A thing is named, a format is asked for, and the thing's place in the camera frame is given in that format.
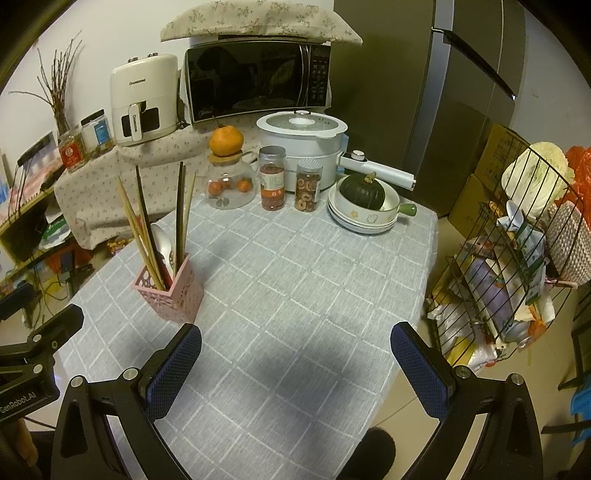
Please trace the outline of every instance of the bowl handle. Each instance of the bowl handle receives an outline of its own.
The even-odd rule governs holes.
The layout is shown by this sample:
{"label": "bowl handle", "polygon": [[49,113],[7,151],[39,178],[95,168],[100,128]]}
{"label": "bowl handle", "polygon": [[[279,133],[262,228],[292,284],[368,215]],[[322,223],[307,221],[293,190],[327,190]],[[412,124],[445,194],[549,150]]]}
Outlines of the bowl handle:
{"label": "bowl handle", "polygon": [[398,205],[398,213],[414,217],[417,214],[417,206],[414,203],[401,203]]}

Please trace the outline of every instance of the plastic jar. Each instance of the plastic jar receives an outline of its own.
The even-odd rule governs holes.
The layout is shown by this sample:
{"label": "plastic jar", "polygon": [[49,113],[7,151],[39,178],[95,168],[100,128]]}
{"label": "plastic jar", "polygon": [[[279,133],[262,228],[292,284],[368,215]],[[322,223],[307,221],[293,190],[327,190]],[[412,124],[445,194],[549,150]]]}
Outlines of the plastic jar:
{"label": "plastic jar", "polygon": [[295,208],[301,212],[314,212],[320,199],[322,164],[313,158],[302,158],[295,173]]}
{"label": "plastic jar", "polygon": [[78,170],[88,161],[86,146],[82,138],[82,130],[79,126],[72,128],[63,134],[58,140],[61,161],[68,171]]}
{"label": "plastic jar", "polygon": [[90,160],[107,153],[115,145],[109,133],[109,123],[104,110],[87,116],[80,125]]}
{"label": "plastic jar", "polygon": [[265,210],[281,210],[285,205],[285,148],[276,145],[259,150],[261,205]]}

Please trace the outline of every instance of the white plate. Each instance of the white plate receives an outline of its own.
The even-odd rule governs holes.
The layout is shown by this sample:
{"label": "white plate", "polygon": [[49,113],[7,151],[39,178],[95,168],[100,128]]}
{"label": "white plate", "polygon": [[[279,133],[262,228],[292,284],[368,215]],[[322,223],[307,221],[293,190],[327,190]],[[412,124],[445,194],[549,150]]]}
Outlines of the white plate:
{"label": "white plate", "polygon": [[335,199],[335,194],[336,194],[336,188],[337,188],[337,184],[333,185],[330,188],[330,190],[328,192],[327,204],[330,205],[330,207],[332,208],[332,213],[334,213],[335,215],[338,215],[341,220],[343,220],[347,223],[350,223],[351,225],[358,226],[360,228],[365,228],[365,229],[370,229],[370,230],[379,230],[380,232],[383,232],[384,228],[392,228],[392,225],[396,222],[396,219],[394,219],[390,223],[387,223],[385,225],[376,225],[373,223],[360,222],[360,221],[353,220],[352,218],[347,217],[343,212],[341,212],[335,206],[334,199]]}
{"label": "white plate", "polygon": [[341,227],[346,228],[347,230],[351,230],[352,232],[362,233],[364,235],[376,235],[378,233],[384,233],[390,230],[394,224],[383,226],[380,228],[368,228],[360,225],[355,225],[354,223],[350,223],[344,219],[342,219],[331,207],[330,203],[326,204],[326,208],[329,210],[330,216],[337,222]]}

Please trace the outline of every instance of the refrigerator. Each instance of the refrigerator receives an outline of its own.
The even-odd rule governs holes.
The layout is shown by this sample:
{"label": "refrigerator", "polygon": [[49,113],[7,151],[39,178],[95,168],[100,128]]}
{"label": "refrigerator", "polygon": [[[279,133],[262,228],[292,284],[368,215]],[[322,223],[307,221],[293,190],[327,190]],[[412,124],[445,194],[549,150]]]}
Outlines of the refrigerator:
{"label": "refrigerator", "polygon": [[411,200],[450,213],[491,126],[509,125],[524,67],[517,0],[335,0],[363,38],[334,43],[332,106],[349,148],[413,173]]}

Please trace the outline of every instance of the wooden chopsticks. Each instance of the wooden chopsticks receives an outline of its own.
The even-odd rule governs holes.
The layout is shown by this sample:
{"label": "wooden chopsticks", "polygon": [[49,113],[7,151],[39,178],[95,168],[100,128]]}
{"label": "wooden chopsticks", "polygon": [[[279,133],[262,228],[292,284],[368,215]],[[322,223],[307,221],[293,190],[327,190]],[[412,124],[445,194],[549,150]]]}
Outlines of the wooden chopsticks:
{"label": "wooden chopsticks", "polygon": [[154,285],[156,286],[156,288],[158,290],[164,290],[164,285],[163,285],[161,279],[159,278],[159,276],[157,275],[157,269],[154,268],[154,265],[156,264],[155,258],[152,260],[152,258],[149,257],[148,253],[144,249],[142,235],[140,235],[142,230],[138,225],[137,217],[135,216],[134,209],[131,206],[131,202],[129,201],[129,198],[127,196],[127,192],[125,191],[125,188],[123,186],[123,182],[121,181],[120,177],[117,177],[117,181],[118,181],[117,187],[119,189],[119,195],[121,196],[121,201],[123,203],[125,215],[127,217],[127,221],[129,222],[129,225],[131,226],[131,231],[134,234],[135,243],[138,246],[138,250],[142,256],[142,260],[144,260],[144,263],[145,263],[146,267],[148,268],[148,272],[149,272],[150,276],[152,277],[152,280],[154,280]]}
{"label": "wooden chopsticks", "polygon": [[[139,202],[139,217],[141,219],[141,225],[138,224],[138,218],[135,214],[134,208],[129,201],[127,192],[123,186],[123,182],[120,177],[117,177],[119,195],[121,196],[121,202],[125,210],[125,216],[131,226],[131,230],[134,234],[135,242],[138,245],[138,250],[142,255],[142,259],[148,269],[148,272],[154,280],[154,285],[159,290],[169,290],[173,284],[174,278],[166,268],[166,265],[161,259],[161,255],[158,256],[158,250],[154,241],[154,235],[148,221],[148,211],[145,204],[144,192],[142,189],[142,181],[139,175],[139,168],[135,168],[136,181],[137,181],[137,195]],[[189,224],[189,213],[191,209],[191,201],[193,200],[193,190],[195,188],[195,181],[197,179],[197,173],[193,174],[189,191],[185,195],[185,182],[187,175],[187,167],[180,163],[178,169],[178,183],[177,183],[177,204],[176,204],[176,237],[174,241],[174,265],[173,274],[176,276],[178,273],[185,255],[185,248],[187,245],[187,226]]]}

